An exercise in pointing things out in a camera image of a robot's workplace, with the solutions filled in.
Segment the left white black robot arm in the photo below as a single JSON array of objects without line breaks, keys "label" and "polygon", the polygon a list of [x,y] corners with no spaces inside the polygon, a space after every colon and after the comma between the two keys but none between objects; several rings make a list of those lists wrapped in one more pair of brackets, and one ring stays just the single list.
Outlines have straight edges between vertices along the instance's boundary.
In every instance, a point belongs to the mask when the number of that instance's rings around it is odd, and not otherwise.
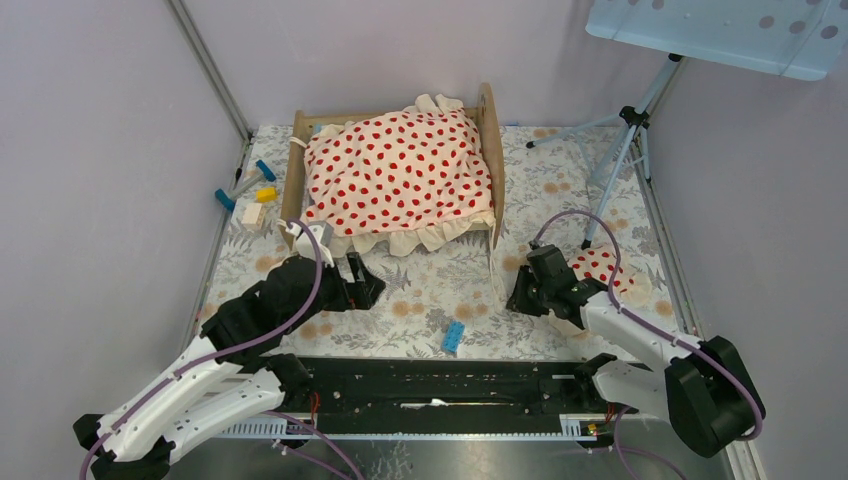
[{"label": "left white black robot arm", "polygon": [[319,395],[293,354],[271,355],[323,311],[369,310],[386,287],[356,253],[335,265],[295,255],[223,303],[178,358],[135,397],[73,425],[87,454],[82,479],[162,479],[207,439],[253,415],[315,408]]}]

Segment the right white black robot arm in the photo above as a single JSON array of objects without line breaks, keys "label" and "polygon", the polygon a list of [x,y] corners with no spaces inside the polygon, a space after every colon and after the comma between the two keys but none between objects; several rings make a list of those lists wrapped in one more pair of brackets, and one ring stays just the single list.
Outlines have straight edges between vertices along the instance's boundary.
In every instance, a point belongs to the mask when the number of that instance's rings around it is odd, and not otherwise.
[{"label": "right white black robot arm", "polygon": [[553,245],[534,244],[517,275],[509,310],[554,314],[640,361],[599,354],[576,368],[569,397],[583,410],[608,403],[667,422],[694,453],[712,457],[761,430],[766,417],[751,376],[729,340],[674,334],[610,297],[607,284],[579,274]]}]

